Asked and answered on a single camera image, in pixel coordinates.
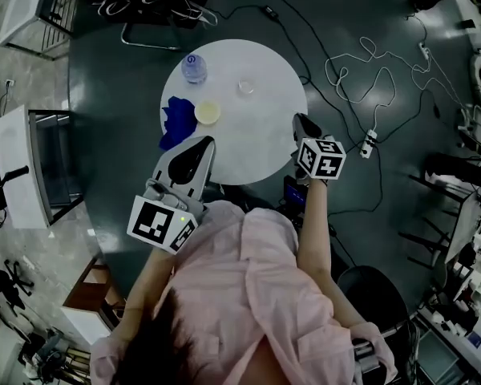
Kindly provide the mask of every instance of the bottle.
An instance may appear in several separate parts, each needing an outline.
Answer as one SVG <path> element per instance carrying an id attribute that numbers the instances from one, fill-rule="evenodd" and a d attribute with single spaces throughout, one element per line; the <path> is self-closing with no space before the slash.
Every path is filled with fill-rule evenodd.
<path id="1" fill-rule="evenodd" d="M 190 84 L 202 84 L 207 79 L 207 63 L 199 55 L 186 55 L 182 60 L 182 74 Z"/>

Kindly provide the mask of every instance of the dark green floor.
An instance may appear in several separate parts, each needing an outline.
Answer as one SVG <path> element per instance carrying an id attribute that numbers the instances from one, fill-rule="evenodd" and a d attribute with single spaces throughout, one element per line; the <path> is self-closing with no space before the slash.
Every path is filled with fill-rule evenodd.
<path id="1" fill-rule="evenodd" d="M 289 0 L 316 28 L 330 55 L 349 52 L 365 56 L 360 36 L 378 44 L 378 52 L 393 51 L 409 63 L 423 64 L 418 42 L 424 37 L 422 26 L 413 18 L 406 0 Z M 354 122 L 347 104 L 327 83 L 325 55 L 310 29 L 279 0 L 209 0 L 208 6 L 228 13 L 239 5 L 270 5 L 280 15 L 293 40 L 309 63 L 314 82 L 326 97 L 344 111 L 352 137 L 365 135 Z M 81 34 L 71 43 L 70 100 L 76 112 L 73 142 L 79 162 L 82 186 L 91 221 L 108 263 L 127 293 L 144 259 L 145 244 L 126 234 L 127 221 L 135 194 L 141 194 L 144 182 L 160 156 L 160 96 L 164 83 L 182 54 L 147 48 L 128 47 L 119 40 L 122 25 L 104 24 L 95 14 L 96 7 L 81 5 L 76 30 Z M 467 36 L 458 30 L 460 21 L 453 0 L 446 0 L 426 15 L 431 49 L 443 70 L 451 78 L 463 102 L 471 102 L 468 63 L 471 47 Z M 168 28 L 136 26 L 132 38 L 161 43 L 170 37 Z M 216 28 L 199 27 L 184 35 L 193 47 L 218 39 L 248 39 L 271 47 L 295 68 L 304 69 L 281 28 L 257 9 L 240 10 Z M 398 60 L 383 59 L 370 65 L 347 61 L 350 77 L 345 88 L 353 99 L 359 98 L 372 84 L 381 65 L 387 65 L 398 86 L 394 105 L 378 113 L 378 134 L 412 116 L 418 109 L 420 91 L 410 80 L 410 70 Z M 433 76 L 442 78 L 438 69 Z M 422 84 L 426 82 L 418 77 Z M 305 86 L 309 115 L 325 132 L 350 142 L 339 114 L 327 105 L 310 86 Z M 453 219 L 443 216 L 441 201 L 426 189 L 412 183 L 407 175 L 419 174 L 421 163 L 430 152 L 455 152 L 458 141 L 455 126 L 456 104 L 445 91 L 433 85 L 440 120 L 433 113 L 433 100 L 424 95 L 422 113 L 380 146 L 384 199 L 374 213 L 346 213 L 330 218 L 344 246 L 358 264 L 379 268 L 398 287 L 406 302 L 413 306 L 429 281 L 429 271 L 406 260 L 408 254 L 427 261 L 429 253 L 398 237 L 398 230 L 429 232 L 420 216 L 428 213 L 446 231 Z M 383 78 L 378 93 L 391 95 L 390 81 Z M 354 106 L 365 129 L 370 128 L 374 104 Z M 288 164 L 270 178 L 250 187 L 266 200 L 281 198 L 282 178 L 291 173 Z M 341 178 L 329 187 L 329 210 L 371 209 L 379 198 L 378 157 L 363 160 L 355 151 L 349 154 Z M 348 261 L 344 253 L 340 254 Z"/>

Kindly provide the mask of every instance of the black and white pattern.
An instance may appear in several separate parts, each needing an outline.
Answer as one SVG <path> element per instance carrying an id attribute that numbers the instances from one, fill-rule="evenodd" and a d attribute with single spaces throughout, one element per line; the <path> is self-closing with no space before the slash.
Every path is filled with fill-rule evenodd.
<path id="1" fill-rule="evenodd" d="M 333 154 L 342 154 L 341 149 L 338 144 L 334 141 L 317 140 L 317 146 L 321 152 L 331 152 Z"/>
<path id="2" fill-rule="evenodd" d="M 172 218 L 173 211 L 144 202 L 132 232 L 156 244 L 163 244 Z"/>
<path id="3" fill-rule="evenodd" d="M 338 169 L 342 164 L 342 158 L 332 156 L 321 156 L 319 165 L 317 166 L 316 176 L 334 178 L 337 175 Z"/>
<path id="4" fill-rule="evenodd" d="M 180 231 L 175 240 L 171 243 L 170 247 L 175 251 L 178 251 L 186 240 L 191 236 L 192 232 L 196 229 L 192 221 L 189 221 L 184 228 Z"/>
<path id="5" fill-rule="evenodd" d="M 317 158 L 316 152 L 310 148 L 308 145 L 303 143 L 303 147 L 301 149 L 301 155 L 299 156 L 299 160 L 297 161 L 300 165 L 308 171 L 309 174 L 312 173 L 313 165 L 315 164 L 315 159 Z"/>

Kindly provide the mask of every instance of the pink shirt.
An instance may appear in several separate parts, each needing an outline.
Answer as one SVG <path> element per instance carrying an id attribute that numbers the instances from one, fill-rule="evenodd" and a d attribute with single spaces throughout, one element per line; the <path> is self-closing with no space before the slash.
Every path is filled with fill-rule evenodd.
<path id="1" fill-rule="evenodd" d="M 386 381 L 395 377 L 394 357 L 378 328 L 341 327 L 332 302 L 296 267 L 290 221 L 266 209 L 244 214 L 226 201 L 208 207 L 177 255 L 175 276 L 154 311 L 173 287 L 184 330 L 195 343 L 193 357 L 206 364 L 198 383 L 239 383 L 264 336 L 291 384 L 353 383 L 353 338 L 371 341 Z M 126 347 L 112 338 L 92 347 L 94 385 L 111 383 Z"/>

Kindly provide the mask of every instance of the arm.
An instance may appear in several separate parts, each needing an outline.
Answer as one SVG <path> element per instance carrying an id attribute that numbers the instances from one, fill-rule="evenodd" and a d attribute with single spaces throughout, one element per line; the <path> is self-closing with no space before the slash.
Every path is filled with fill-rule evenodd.
<path id="1" fill-rule="evenodd" d="M 333 303 L 333 316 L 345 328 L 364 323 L 344 293 L 331 278 L 328 232 L 328 189 L 321 180 L 311 180 L 306 197 L 305 219 L 299 236 L 297 268 L 308 274 Z"/>
<path id="2" fill-rule="evenodd" d="M 153 309 L 159 301 L 175 263 L 175 257 L 162 249 L 154 248 L 140 276 L 135 281 L 123 319 L 112 332 L 112 336 L 131 341 L 145 318 L 151 318 Z"/>

